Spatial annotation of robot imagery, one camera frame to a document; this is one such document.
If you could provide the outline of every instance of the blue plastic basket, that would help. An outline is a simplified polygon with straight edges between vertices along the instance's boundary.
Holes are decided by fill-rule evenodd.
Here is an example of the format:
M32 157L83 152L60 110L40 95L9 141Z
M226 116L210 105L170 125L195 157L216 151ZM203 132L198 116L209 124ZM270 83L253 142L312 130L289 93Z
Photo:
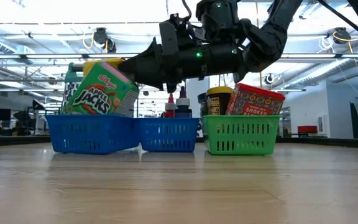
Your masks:
M141 118L140 142L150 152L193 152L198 118Z
M109 154L139 145L139 132L133 118L68 114L46 118L55 152Z

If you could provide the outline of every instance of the ceiling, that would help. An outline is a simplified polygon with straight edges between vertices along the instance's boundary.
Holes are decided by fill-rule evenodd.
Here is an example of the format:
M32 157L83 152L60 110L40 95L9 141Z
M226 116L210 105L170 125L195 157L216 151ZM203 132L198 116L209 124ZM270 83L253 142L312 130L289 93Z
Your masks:
M196 11L197 0L186 0L193 15ZM344 14L348 19L358 25L358 17L347 1L327 0L328 4ZM272 1L260 0L258 13L255 2L242 1L238 4L240 18L248 18L253 24L260 21L260 26L268 18L267 9ZM108 1L93 0L80 3L75 0L0 0L0 42L16 49L17 46L26 46L35 54L85 54L103 53L96 46L85 47L91 43L91 34L97 27L107 28L110 38L114 39L117 53L138 54L145 50L151 40L156 37L159 41L158 23L166 20L170 14L178 12L180 16L187 15L181 0L131 0ZM200 25L195 16L191 18L195 25ZM353 38L358 38L358 32L343 22L340 18L326 8L314 3L304 1L294 16L288 29L288 42L284 53L331 53L321 50L321 40L335 27L346 27ZM335 52L349 50L347 45L333 44ZM38 60L37 63L52 63L47 60ZM28 67L27 73L32 78L61 78L67 71L71 60L57 60L63 66ZM0 66L19 75L24 74L24 67L14 67L15 61L1 61ZM315 66L315 63L285 62L275 63L265 69L262 75L272 73L282 75L284 79L294 78L299 71ZM217 85L218 78L211 79L211 86ZM249 85L259 86L259 74L249 73L242 81ZM51 86L48 83L25 83L35 85L37 88L63 88L62 83ZM167 99L166 93L149 95L144 98Z

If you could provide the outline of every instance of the wooden floor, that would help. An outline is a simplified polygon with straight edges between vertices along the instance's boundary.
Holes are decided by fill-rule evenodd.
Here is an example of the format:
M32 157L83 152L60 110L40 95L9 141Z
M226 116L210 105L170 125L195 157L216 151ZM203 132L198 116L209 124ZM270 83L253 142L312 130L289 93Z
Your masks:
M358 149L278 144L272 156L0 147L0 224L358 224Z

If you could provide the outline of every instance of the black robotic arm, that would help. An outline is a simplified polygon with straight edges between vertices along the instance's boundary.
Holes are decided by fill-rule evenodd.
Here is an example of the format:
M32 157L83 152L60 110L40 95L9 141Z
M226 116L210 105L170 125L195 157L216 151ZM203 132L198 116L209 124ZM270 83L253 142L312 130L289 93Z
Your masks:
M205 76L233 73L237 83L248 72L261 72L281 57L288 26L302 0L274 0L261 28L238 18L237 2L200 1L196 17L202 27L190 24L188 7L187 17L172 14L160 23L162 44L154 39L146 51L126 60L119 69L135 82L161 90L166 83L169 93L188 78L202 80ZM243 46L246 39L249 44Z

